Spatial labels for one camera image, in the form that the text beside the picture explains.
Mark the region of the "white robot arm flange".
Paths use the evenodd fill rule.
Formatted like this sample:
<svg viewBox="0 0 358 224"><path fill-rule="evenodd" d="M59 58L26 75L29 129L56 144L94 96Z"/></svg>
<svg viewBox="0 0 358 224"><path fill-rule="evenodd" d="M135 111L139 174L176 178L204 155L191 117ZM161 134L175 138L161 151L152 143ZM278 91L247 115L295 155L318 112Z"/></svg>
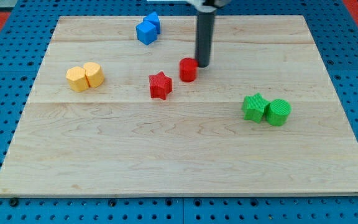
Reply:
<svg viewBox="0 0 358 224"><path fill-rule="evenodd" d="M146 0L148 4L190 4L199 12L214 12L228 5L231 0Z"/></svg>

